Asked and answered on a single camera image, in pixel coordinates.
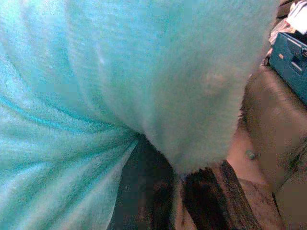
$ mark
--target blue plastic box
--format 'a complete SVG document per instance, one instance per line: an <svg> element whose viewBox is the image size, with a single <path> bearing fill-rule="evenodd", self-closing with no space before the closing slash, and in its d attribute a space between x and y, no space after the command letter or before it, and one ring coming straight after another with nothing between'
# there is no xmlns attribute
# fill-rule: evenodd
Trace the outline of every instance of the blue plastic box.
<svg viewBox="0 0 307 230"><path fill-rule="evenodd" d="M279 33L273 46L270 65L307 104L306 37L298 33Z"/></svg>

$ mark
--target fur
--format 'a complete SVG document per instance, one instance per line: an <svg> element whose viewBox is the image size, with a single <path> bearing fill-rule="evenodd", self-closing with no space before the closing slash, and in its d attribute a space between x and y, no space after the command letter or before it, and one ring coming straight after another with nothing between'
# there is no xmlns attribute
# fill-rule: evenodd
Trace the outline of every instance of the fur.
<svg viewBox="0 0 307 230"><path fill-rule="evenodd" d="M225 158L277 0L2 0L0 229L105 229L139 133Z"/></svg>

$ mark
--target plush fabric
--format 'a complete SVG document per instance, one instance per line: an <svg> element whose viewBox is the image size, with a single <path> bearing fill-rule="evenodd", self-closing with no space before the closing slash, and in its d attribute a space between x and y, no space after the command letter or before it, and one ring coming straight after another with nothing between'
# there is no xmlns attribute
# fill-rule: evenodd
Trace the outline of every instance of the plush fabric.
<svg viewBox="0 0 307 230"><path fill-rule="evenodd" d="M1 0L0 229L108 226L145 134L224 159L277 0Z"/></svg>

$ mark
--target couch armrest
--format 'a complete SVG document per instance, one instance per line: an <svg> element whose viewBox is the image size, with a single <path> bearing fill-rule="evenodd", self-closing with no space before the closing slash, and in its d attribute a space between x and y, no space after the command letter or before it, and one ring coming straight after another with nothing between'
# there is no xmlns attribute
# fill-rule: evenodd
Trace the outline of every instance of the couch armrest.
<svg viewBox="0 0 307 230"><path fill-rule="evenodd" d="M270 67L260 67L247 86L243 116L274 192L292 176L307 141L307 108Z"/></svg>

